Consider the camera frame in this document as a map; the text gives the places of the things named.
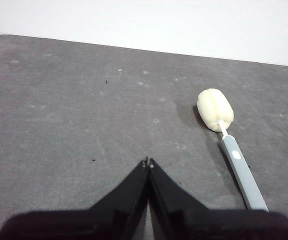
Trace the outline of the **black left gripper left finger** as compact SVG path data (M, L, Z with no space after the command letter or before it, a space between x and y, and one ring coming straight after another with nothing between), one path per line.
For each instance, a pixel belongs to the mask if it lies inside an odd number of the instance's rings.
M0 229L0 240L130 240L146 211L149 173L148 159L140 161L87 209L17 214Z

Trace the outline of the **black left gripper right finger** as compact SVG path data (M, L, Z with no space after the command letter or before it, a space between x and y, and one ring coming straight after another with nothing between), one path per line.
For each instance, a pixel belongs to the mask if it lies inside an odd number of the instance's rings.
M149 160L149 203L167 240L288 240L288 217L279 212L210 209Z

